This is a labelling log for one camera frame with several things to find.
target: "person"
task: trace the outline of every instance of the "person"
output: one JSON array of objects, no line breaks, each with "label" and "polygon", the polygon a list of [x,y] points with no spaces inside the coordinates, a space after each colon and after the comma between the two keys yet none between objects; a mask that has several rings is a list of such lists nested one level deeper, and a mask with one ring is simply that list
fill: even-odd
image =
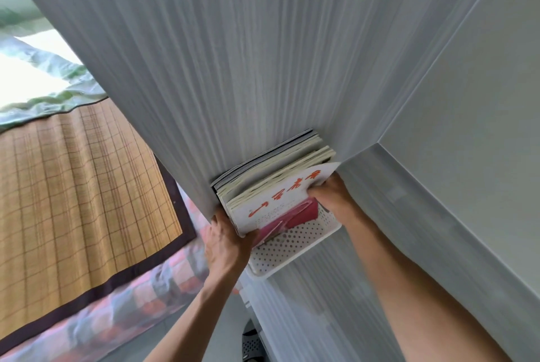
[{"label": "person", "polygon": [[[458,301],[388,240],[338,174],[310,188],[308,194],[345,226],[407,362],[510,360]],[[225,302],[247,265],[257,232],[241,238],[225,210],[215,212],[205,251],[210,274],[146,362],[202,359]]]}]

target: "pink checkered bed sheet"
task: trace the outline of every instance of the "pink checkered bed sheet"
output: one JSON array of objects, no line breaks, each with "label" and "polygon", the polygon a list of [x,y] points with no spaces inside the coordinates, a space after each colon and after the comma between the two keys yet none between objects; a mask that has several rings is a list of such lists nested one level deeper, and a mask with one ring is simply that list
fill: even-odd
[{"label": "pink checkered bed sheet", "polygon": [[96,361],[191,303],[208,276],[208,222],[180,189],[197,238],[163,264],[3,355],[13,361]]}]

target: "bamboo mat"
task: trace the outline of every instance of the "bamboo mat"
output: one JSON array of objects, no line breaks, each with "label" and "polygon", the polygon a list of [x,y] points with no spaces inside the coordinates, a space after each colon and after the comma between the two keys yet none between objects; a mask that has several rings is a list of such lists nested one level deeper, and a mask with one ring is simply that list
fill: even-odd
[{"label": "bamboo mat", "polygon": [[182,234],[156,158],[110,99],[1,134],[0,176],[1,338]]}]

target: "perforated basket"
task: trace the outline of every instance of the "perforated basket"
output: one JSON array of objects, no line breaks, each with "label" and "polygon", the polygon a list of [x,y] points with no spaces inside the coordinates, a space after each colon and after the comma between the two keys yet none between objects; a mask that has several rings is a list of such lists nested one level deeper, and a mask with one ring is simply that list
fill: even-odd
[{"label": "perforated basket", "polygon": [[287,230],[253,249],[246,272],[253,279],[268,278],[340,227],[334,215],[319,205],[317,219]]}]

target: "chinese character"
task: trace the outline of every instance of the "chinese character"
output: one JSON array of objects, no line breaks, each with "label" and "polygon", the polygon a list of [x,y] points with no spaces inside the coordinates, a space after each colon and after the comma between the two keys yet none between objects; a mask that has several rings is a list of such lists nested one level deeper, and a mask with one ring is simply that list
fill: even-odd
[{"label": "chinese character", "polygon": [[294,182],[294,184],[293,184],[291,187],[289,187],[289,190],[299,188],[299,187],[300,187],[300,183],[302,183],[302,178],[301,178],[301,177],[299,177],[298,179],[296,179],[296,181]]},{"label": "chinese character", "polygon": [[275,195],[272,196],[272,198],[274,200],[279,200],[281,198],[281,196],[283,196],[283,192],[285,191],[285,189],[281,189],[280,191],[278,191]]},{"label": "chinese character", "polygon": [[316,178],[320,173],[321,173],[320,170],[315,170],[312,174],[307,176],[306,179],[308,179],[308,178]]},{"label": "chinese character", "polygon": [[255,211],[252,211],[251,213],[249,213],[248,217],[252,217],[257,211],[259,211],[263,207],[268,207],[268,202],[262,203],[261,206],[258,209],[256,209]]}]

